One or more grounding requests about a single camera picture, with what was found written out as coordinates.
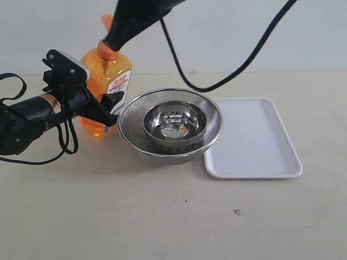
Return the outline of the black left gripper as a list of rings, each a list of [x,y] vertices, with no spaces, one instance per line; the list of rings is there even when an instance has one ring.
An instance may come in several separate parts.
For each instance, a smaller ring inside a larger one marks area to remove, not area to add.
[[[114,107],[124,96],[123,91],[103,94],[101,102],[86,86],[70,87],[64,92],[64,110],[68,116],[82,116],[108,127],[115,125],[118,115],[110,114],[106,107]]]

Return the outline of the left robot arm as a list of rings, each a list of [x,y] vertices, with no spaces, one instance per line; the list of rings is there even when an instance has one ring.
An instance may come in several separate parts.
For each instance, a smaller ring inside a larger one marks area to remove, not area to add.
[[[22,153],[45,131],[75,116],[111,127],[118,120],[111,110],[124,94],[103,94],[99,101],[86,86],[61,87],[10,106],[1,103],[1,155]]]

